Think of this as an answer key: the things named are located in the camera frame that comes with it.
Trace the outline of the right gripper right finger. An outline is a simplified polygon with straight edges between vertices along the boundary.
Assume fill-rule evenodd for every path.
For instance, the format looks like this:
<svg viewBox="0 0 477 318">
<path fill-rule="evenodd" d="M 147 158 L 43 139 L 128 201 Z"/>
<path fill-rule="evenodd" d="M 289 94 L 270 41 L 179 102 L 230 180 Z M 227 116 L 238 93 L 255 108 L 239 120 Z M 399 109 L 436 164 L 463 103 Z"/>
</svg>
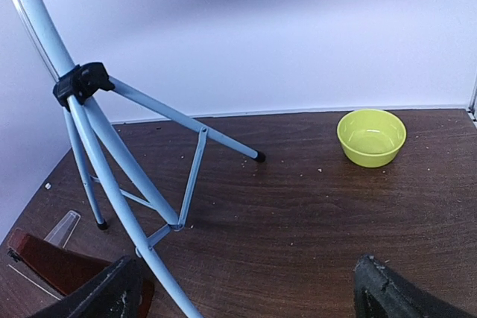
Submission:
<svg viewBox="0 0 477 318">
<path fill-rule="evenodd" d="M 466 311 L 419 289 L 373 255 L 354 269 L 357 317 L 471 317 Z"/>
</svg>

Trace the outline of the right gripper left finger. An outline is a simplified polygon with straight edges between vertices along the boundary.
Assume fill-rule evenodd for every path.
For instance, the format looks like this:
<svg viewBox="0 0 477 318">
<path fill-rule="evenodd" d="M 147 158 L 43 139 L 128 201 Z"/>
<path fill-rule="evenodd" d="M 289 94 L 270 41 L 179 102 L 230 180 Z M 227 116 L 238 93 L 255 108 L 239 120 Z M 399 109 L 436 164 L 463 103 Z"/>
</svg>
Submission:
<svg viewBox="0 0 477 318">
<path fill-rule="evenodd" d="M 75 292 L 34 317 L 143 317 L 142 270 L 123 256 Z"/>
</svg>

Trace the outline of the brown wooden metronome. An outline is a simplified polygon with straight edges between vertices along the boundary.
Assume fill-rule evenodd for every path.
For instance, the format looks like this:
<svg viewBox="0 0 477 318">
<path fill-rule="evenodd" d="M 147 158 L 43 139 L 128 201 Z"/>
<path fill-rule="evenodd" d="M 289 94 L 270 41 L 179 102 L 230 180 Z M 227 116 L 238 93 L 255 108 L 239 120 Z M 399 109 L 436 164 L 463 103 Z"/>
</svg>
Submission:
<svg viewBox="0 0 477 318">
<path fill-rule="evenodd" d="M 7 245 L 13 258 L 26 264 L 43 281 L 63 294 L 63 298 L 116 262 L 61 249 L 19 228 L 14 229 Z M 146 317 L 154 296 L 154 284 L 143 277 L 143 272 L 142 278 L 143 317 Z"/>
</svg>

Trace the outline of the clear plastic metronome cover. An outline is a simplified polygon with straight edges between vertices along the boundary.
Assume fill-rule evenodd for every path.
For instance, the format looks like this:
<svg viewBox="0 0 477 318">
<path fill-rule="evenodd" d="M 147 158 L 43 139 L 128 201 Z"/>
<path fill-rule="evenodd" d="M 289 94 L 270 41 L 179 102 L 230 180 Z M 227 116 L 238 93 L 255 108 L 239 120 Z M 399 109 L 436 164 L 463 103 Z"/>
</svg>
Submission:
<svg viewBox="0 0 477 318">
<path fill-rule="evenodd" d="M 44 240 L 56 247 L 64 249 L 80 219 L 81 215 L 79 213 L 69 210 L 45 236 Z"/>
</svg>

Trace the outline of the white perforated music stand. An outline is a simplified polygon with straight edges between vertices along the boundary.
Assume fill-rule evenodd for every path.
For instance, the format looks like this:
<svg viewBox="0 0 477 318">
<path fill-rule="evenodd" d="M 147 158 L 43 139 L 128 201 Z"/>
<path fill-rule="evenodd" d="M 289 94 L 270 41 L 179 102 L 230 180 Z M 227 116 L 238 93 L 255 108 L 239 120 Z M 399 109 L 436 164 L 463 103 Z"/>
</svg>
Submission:
<svg viewBox="0 0 477 318">
<path fill-rule="evenodd" d="M 186 225 L 207 140 L 256 162 L 264 162 L 266 155 L 108 75 L 103 63 L 75 64 L 43 0 L 12 1 L 53 78 L 53 95 L 63 108 L 75 161 L 98 228 L 107 229 L 108 225 L 93 194 L 93 182 L 101 184 L 134 243 L 136 254 L 144 259 L 177 307 L 186 317 L 200 317 L 154 247 L 170 232 L 179 232 Z M 94 98 L 98 90 L 115 92 L 197 133 L 197 146 L 178 212 L 161 195 L 101 110 Z"/>
</svg>

